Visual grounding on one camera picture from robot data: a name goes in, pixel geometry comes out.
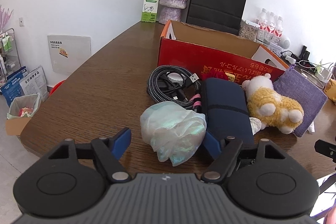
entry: usb connector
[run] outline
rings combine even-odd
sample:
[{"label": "usb connector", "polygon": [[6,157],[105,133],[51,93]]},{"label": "usb connector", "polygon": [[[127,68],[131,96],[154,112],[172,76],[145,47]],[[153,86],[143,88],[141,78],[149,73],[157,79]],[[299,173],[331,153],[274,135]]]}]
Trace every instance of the usb connector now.
[{"label": "usb connector", "polygon": [[185,80],[185,84],[184,86],[186,88],[192,86],[193,83],[195,83],[197,80],[198,80],[198,76],[196,73],[194,73],[193,75],[191,75],[190,77],[188,77],[186,80]]}]

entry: yellow toy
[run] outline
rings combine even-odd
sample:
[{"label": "yellow toy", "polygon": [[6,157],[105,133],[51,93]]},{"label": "yellow toy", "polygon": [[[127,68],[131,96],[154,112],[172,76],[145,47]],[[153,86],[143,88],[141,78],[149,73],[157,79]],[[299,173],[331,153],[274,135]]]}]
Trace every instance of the yellow toy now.
[{"label": "yellow toy", "polygon": [[261,120],[261,129],[277,127],[282,133],[290,134],[303,120],[303,109],[294,99],[274,91],[271,75],[257,76],[244,81],[247,108],[252,117]]}]

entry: stuffed toy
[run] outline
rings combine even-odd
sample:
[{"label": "stuffed toy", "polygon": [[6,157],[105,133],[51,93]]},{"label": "stuffed toy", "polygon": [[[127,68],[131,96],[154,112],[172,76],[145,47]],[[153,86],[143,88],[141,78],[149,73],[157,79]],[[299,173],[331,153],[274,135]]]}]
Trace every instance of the stuffed toy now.
[{"label": "stuffed toy", "polygon": [[274,91],[270,78],[266,73],[243,82],[248,111],[261,120],[261,129],[277,127],[282,133],[290,134],[302,123],[303,109],[296,100]]}]

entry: metal screw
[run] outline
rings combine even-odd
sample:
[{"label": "metal screw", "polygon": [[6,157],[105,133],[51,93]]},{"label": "metal screw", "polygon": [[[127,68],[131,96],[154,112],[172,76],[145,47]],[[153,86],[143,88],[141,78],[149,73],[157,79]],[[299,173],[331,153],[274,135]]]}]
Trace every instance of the metal screw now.
[{"label": "metal screw", "polygon": [[221,177],[221,174],[216,171],[208,171],[204,173],[204,177],[210,180],[216,180]]},{"label": "metal screw", "polygon": [[115,180],[126,180],[128,179],[128,174],[126,172],[115,172],[112,178]]}]

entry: purple cloth bag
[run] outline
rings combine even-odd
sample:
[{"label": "purple cloth bag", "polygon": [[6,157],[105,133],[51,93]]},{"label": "purple cloth bag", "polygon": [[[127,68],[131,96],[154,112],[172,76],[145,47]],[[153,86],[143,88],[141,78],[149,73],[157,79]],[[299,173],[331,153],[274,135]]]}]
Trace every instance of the purple cloth bag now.
[{"label": "purple cloth bag", "polygon": [[328,97],[293,67],[288,68],[273,83],[273,86],[276,92],[297,100],[302,106],[304,111],[303,122],[294,130],[294,134],[297,137],[302,137],[322,109]]}]

